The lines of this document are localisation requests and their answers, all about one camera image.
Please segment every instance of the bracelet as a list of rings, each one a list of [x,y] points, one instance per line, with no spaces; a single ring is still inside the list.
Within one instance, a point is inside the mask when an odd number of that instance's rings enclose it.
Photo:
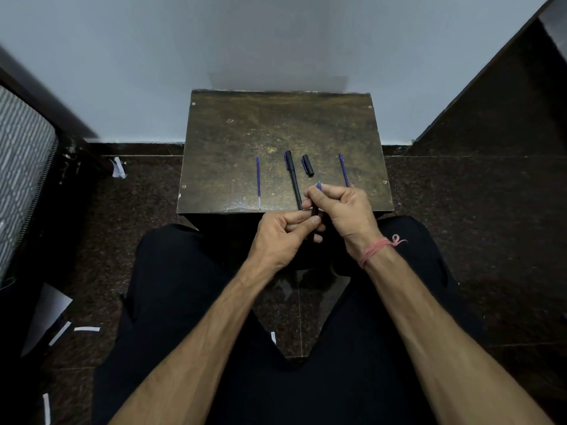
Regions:
[[[363,268],[366,261],[368,261],[368,259],[372,255],[374,255],[376,252],[378,252],[384,246],[386,246],[386,245],[398,246],[403,241],[407,241],[407,240],[400,240],[400,236],[397,235],[397,234],[394,234],[392,236],[392,241],[389,241],[386,237],[383,237],[380,240],[375,241],[370,246],[368,246],[368,249],[366,249],[364,251],[364,253],[362,254],[362,258],[360,258],[358,260],[358,266],[360,268]]]

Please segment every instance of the tabletop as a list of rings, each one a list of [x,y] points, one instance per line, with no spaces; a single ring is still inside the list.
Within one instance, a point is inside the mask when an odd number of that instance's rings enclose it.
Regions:
[[[366,191],[372,210],[393,210],[370,94],[194,90],[177,213],[296,210],[287,150],[301,193],[318,181],[345,184],[341,152],[351,186]],[[311,178],[301,165],[304,154],[315,171]]]

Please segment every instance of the trousers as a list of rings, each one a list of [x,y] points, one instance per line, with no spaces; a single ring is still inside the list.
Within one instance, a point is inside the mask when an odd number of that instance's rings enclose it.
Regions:
[[[378,221],[407,241],[396,250],[473,338],[480,320],[428,230],[408,216]],[[172,224],[144,235],[117,340],[96,368],[92,423],[107,424],[145,377],[187,336],[233,277],[203,237]],[[436,423],[392,319],[363,271],[332,309],[309,357],[290,364],[251,311],[216,391],[208,424]]]

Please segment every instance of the hand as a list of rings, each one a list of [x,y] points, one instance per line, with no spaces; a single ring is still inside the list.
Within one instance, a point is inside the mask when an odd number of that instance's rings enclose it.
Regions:
[[[344,238],[346,251],[356,261],[372,243],[384,237],[362,189],[321,184],[321,191],[311,186],[303,194],[307,200],[302,207],[309,208],[315,203],[327,213]]]
[[[311,216],[307,210],[265,213],[258,224],[248,260],[268,271],[272,278],[291,262],[301,242],[316,228],[324,230],[321,217]],[[314,240],[321,242],[322,238],[316,234]]]

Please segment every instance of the person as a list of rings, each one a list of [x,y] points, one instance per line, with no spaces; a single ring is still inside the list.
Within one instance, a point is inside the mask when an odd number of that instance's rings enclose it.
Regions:
[[[290,364],[251,307],[312,231],[322,241],[320,215],[266,213],[235,275],[199,233],[167,225],[138,246],[115,346],[95,371],[94,425],[551,423],[471,336],[474,319],[422,224],[377,222],[353,187],[304,194],[303,208],[326,213],[362,265],[308,359]]]

